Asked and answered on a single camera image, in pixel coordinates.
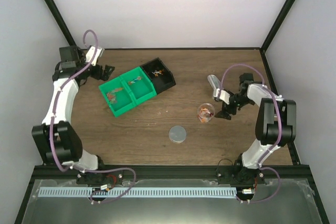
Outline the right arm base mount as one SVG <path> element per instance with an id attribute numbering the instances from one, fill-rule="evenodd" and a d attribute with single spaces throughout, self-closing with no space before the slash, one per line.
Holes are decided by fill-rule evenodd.
<path id="1" fill-rule="evenodd" d="M 258 181 L 259 174 L 259 169 L 243 166 L 241 158 L 234 162 L 228 158 L 222 158 L 215 168 L 217 180 L 223 184 L 252 185 Z"/>

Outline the green bin with lollipop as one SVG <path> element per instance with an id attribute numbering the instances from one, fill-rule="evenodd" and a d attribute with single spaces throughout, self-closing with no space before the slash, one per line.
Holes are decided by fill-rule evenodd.
<path id="1" fill-rule="evenodd" d="M 138 76 L 141 76 L 142 80 L 136 82 L 135 84 L 129 85 L 129 81 Z M 157 95 L 151 80 L 141 69 L 141 67 L 136 67 L 122 74 L 120 77 L 121 80 L 126 83 L 126 87 L 130 90 L 131 97 L 134 99 L 136 105 L 140 105 Z"/>

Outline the metal scoop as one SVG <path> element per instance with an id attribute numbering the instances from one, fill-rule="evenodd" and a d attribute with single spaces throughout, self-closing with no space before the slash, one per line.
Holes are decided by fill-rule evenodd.
<path id="1" fill-rule="evenodd" d="M 210 74 L 207 76 L 207 80 L 210 83 L 211 87 L 213 88 L 213 97 L 218 97 L 219 91 L 220 91 L 220 81 L 219 79 L 213 75 Z"/>

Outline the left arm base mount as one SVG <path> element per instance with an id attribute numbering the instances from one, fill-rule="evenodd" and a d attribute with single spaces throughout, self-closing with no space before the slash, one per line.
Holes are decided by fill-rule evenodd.
<path id="1" fill-rule="evenodd" d="M 86 169 L 84 172 L 77 174 L 76 183 L 88 186 L 101 186 L 104 184 L 120 185 L 123 180 L 123 173 L 123 171 L 100 173 L 99 170 L 89 172 Z"/>

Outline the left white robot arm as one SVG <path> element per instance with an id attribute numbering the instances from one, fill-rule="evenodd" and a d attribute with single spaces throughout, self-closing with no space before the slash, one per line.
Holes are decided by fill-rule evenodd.
<path id="1" fill-rule="evenodd" d="M 61 170 L 76 168 L 89 171 L 95 184 L 102 184 L 107 170 L 99 156 L 83 149 L 82 141 L 71 125 L 75 97 L 88 78 L 107 81 L 113 66 L 101 66 L 98 59 L 104 49 L 90 46 L 87 51 L 77 46 L 61 47 L 60 61 L 52 76 L 53 95 L 41 125 L 33 126 L 31 134 L 44 164 L 60 165 Z"/>

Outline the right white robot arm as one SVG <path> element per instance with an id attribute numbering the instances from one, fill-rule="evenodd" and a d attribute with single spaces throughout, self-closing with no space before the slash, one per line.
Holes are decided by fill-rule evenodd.
<path id="1" fill-rule="evenodd" d="M 296 103 L 286 100 L 268 90 L 253 74 L 243 73 L 239 77 L 239 90 L 232 93 L 220 88 L 215 75 L 207 77 L 213 88 L 213 98 L 222 102 L 216 118 L 231 120 L 243 106 L 259 107 L 255 126 L 255 140 L 248 150 L 239 155 L 234 163 L 233 178 L 244 184 L 257 176 L 263 162 L 276 150 L 293 142 L 296 137 Z"/>

